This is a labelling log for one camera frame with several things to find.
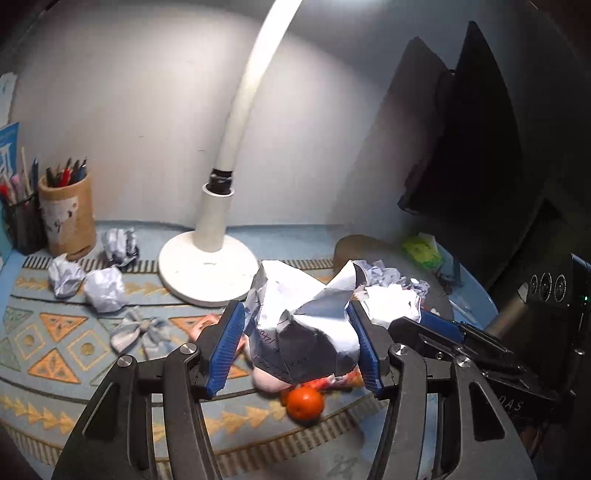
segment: crumpled paper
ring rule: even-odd
[[[244,302],[252,363],[292,385],[353,370],[359,339],[345,306],[365,281],[357,268],[348,262],[324,285],[283,262],[263,260]]]
[[[67,254],[51,260],[48,269],[49,282],[57,299],[66,299],[76,294],[80,283],[86,277],[82,267],[66,260]]]
[[[137,342],[141,342],[148,360],[165,357],[176,348],[170,339],[167,321],[158,317],[143,319],[136,306],[111,332],[111,347],[121,355],[129,352]]]
[[[406,317],[421,322],[421,296],[429,284],[412,278],[408,283],[396,268],[384,267],[381,260],[369,265],[365,260],[356,260],[363,268],[368,284],[355,292],[370,321],[388,328],[392,321]]]
[[[356,293],[371,323],[388,328],[390,323],[400,317],[421,322],[421,297],[412,290],[392,283],[387,287],[373,285]]]
[[[410,281],[407,281],[407,278],[403,277],[397,268],[386,267],[381,260],[374,262],[373,265],[369,265],[365,260],[355,260],[355,263],[363,268],[368,281],[367,285],[370,287],[374,285],[388,287],[393,283],[397,283],[405,290],[410,289],[414,291],[422,299],[425,298],[429,291],[430,286],[426,281],[417,280],[416,278],[411,278]]]
[[[134,228],[112,228],[102,236],[105,255],[110,265],[122,268],[139,256]]]
[[[123,276],[116,267],[90,272],[86,276],[84,293],[99,313],[116,312],[126,304]]]

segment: white lamp base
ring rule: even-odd
[[[221,307],[245,297],[259,267],[254,254],[229,235],[221,250],[204,252],[193,243],[194,233],[171,238],[160,251],[158,271],[164,286],[202,307]]]

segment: metal screw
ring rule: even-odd
[[[184,343],[183,345],[181,345],[181,353],[184,353],[185,355],[191,355],[196,351],[197,345],[195,345],[194,343]]]
[[[119,365],[120,367],[128,367],[131,365],[131,362],[133,362],[134,359],[131,358],[129,355],[124,355],[124,356],[120,356],[117,359],[117,365]]]
[[[406,355],[408,353],[408,347],[401,343],[395,343],[392,345],[395,355]]]
[[[468,368],[472,365],[472,360],[464,355],[459,355],[456,357],[456,363],[462,368]]]

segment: black mesh pen holder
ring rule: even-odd
[[[16,250],[30,255],[47,245],[37,192],[14,205],[2,201],[2,209],[8,236]]]

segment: patterned tablecloth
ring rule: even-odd
[[[168,319],[173,341],[181,345],[199,317],[220,310],[184,304],[161,284],[157,251],[180,232],[140,232],[142,260],[124,274],[128,304],[143,317]],[[87,270],[103,265],[100,247],[81,260]],[[124,311],[98,315],[78,293],[68,302],[54,298],[47,284],[48,254],[27,258],[16,280],[0,326],[0,421],[32,463],[56,464],[77,418],[116,359],[109,332]],[[332,274],[332,260],[291,260],[321,280]],[[140,346],[131,352],[145,360]],[[293,423],[274,398],[252,388],[250,366],[239,357],[226,386],[203,403],[217,463],[224,477],[364,478],[377,447],[387,402],[357,388],[330,393],[322,420],[311,428]],[[152,398],[155,453],[162,479],[171,479],[161,395]]]

